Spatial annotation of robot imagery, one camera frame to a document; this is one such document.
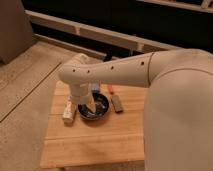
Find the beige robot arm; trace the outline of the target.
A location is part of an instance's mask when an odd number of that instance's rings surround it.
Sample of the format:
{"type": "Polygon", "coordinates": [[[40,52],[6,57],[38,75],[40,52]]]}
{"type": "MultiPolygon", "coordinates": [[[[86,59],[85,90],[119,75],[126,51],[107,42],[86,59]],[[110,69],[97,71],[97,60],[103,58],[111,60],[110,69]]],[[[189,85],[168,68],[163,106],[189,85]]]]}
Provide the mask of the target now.
{"type": "Polygon", "coordinates": [[[62,65],[74,104],[92,83],[146,87],[145,171],[213,171],[213,54],[177,49],[91,64],[79,53],[62,65]]]}

